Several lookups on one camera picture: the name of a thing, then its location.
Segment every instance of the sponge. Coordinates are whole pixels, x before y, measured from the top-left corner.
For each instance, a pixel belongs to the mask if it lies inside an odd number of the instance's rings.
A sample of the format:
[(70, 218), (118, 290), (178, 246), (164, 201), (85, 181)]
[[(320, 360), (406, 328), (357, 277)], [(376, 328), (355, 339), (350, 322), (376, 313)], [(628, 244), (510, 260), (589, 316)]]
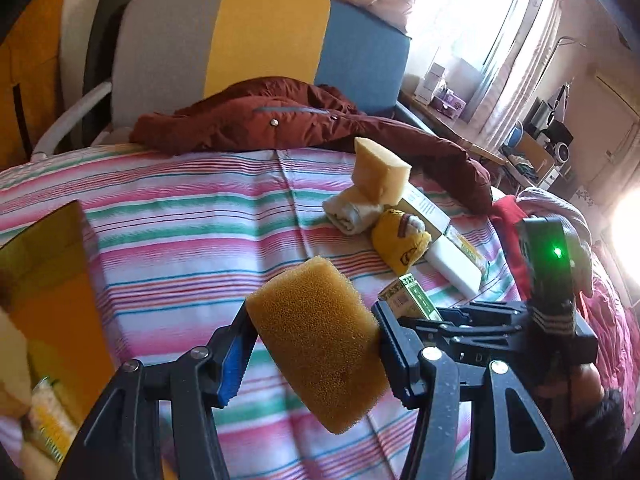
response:
[(244, 305), (286, 380), (332, 433), (348, 430), (388, 388), (378, 323), (328, 260), (286, 270)]
[(377, 142), (356, 137), (351, 180), (374, 204), (396, 205), (409, 183), (411, 166)]

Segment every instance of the desk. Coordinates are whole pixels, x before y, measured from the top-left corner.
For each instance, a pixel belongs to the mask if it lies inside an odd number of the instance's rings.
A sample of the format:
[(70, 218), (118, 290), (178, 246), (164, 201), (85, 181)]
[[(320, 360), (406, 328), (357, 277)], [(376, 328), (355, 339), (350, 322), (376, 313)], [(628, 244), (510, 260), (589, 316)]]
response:
[(400, 91), (399, 101), (407, 108), (413, 108), (424, 116), (424, 122), (433, 132), (443, 139), (455, 142), (461, 148), (465, 148), (469, 153), (488, 158), (500, 166), (506, 164), (506, 159), (495, 153), (474, 144), (472, 140), (477, 137), (475, 132), (469, 129), (468, 124), (460, 119), (451, 119), (439, 111), (416, 101), (411, 95)]

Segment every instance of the striped bedsheet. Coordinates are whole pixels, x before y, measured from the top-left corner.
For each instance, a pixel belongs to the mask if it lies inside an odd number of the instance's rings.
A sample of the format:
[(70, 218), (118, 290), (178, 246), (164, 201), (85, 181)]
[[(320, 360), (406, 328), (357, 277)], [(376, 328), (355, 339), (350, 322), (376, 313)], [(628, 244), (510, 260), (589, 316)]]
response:
[[(243, 298), (290, 266), (320, 254), (366, 304), (393, 279), (366, 235), (346, 237), (321, 202), (348, 187), (354, 157), (311, 148), (192, 153), (169, 158), (133, 145), (87, 148), (0, 173), (0, 244), (46, 213), (80, 200), (104, 261), (111, 309), (105, 327), (120, 360), (172, 360), (233, 319)], [(487, 300), (516, 287), (485, 217), (472, 217), (434, 182), (412, 179), (489, 261)], [(413, 269), (438, 306), (462, 296), (429, 264)], [(415, 413), (387, 394), (345, 434), (306, 410), (258, 341), (240, 392), (215, 410), (232, 478), (391, 479), (404, 463)], [(170, 457), (170, 407), (162, 406)], [(465, 471), (470, 425), (462, 405), (454, 477)]]

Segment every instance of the bed armrest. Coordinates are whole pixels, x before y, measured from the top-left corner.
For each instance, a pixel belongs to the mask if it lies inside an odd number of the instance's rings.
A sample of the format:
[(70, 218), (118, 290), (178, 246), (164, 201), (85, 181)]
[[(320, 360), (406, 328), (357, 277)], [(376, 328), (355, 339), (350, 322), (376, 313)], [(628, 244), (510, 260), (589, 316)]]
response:
[(60, 140), (64, 139), (71, 129), (110, 93), (111, 81), (104, 81), (82, 96), (69, 110), (60, 115), (58, 120), (40, 137), (31, 154), (31, 161), (41, 160), (53, 155)]
[(403, 123), (410, 124), (415, 128), (420, 128), (422, 131), (435, 136), (433, 130), (430, 129), (426, 124), (424, 124), (409, 108), (404, 106), (400, 101), (396, 101), (396, 106), (394, 108), (394, 118), (398, 121), (402, 121)]

